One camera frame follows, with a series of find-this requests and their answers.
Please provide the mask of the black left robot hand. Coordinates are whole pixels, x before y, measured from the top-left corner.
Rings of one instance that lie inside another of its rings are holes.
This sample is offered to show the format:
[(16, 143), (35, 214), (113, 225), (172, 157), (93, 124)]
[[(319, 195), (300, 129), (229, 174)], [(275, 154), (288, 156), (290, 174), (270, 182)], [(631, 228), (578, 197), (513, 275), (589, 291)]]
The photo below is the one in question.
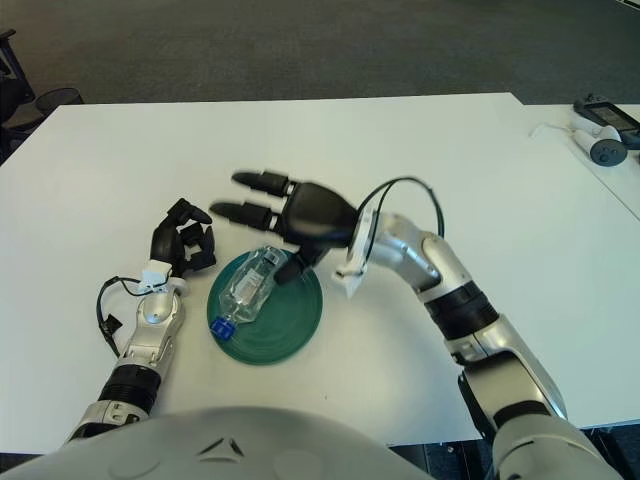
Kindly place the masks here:
[(150, 259), (169, 264), (176, 278), (214, 266), (212, 223), (199, 207), (178, 199), (153, 232)]

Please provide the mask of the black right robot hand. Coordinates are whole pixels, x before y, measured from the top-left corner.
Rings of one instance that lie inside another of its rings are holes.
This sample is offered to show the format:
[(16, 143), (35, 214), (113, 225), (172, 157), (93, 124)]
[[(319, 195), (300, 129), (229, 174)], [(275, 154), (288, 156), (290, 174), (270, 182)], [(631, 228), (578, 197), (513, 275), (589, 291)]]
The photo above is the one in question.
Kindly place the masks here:
[(285, 200), (281, 211), (243, 202), (216, 201), (209, 210), (232, 223), (271, 232), (298, 251), (274, 274), (284, 285), (316, 266), (331, 249), (351, 244), (358, 210), (336, 192), (313, 182), (292, 180), (271, 171), (238, 171), (232, 180), (252, 190)]

